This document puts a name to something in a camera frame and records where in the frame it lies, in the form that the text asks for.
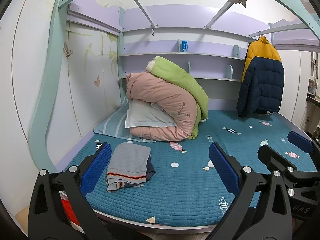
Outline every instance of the curved green frame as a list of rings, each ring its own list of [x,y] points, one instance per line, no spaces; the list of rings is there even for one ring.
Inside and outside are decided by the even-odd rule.
[[[44,75],[28,134],[29,150],[36,167],[39,170],[47,169],[49,172],[57,172],[57,169],[48,156],[45,137],[58,90],[63,55],[64,28],[68,4],[71,1],[55,0],[54,3]],[[276,1],[302,20],[320,40],[320,22],[316,22],[300,0]]]

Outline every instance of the blue box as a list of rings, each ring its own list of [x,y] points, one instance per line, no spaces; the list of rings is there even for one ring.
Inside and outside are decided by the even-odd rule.
[[[181,52],[188,52],[188,41],[181,42]]]

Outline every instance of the puffer jacket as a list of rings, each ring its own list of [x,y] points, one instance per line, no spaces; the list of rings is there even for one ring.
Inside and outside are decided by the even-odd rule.
[[[245,58],[237,103],[238,116],[278,112],[284,86],[284,68],[277,50],[265,36],[251,42]]]

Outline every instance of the pink comforter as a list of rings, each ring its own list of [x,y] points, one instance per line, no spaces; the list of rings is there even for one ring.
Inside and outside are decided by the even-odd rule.
[[[177,126],[131,127],[135,136],[157,141],[181,141],[188,138],[196,121],[197,106],[194,97],[186,90],[145,71],[127,74],[127,97],[145,102],[156,102]]]

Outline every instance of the navy blue garment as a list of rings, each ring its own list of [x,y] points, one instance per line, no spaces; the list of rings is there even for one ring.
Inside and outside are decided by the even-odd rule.
[[[238,116],[261,111],[279,112],[283,86],[284,68],[281,61],[254,57],[241,83]]]

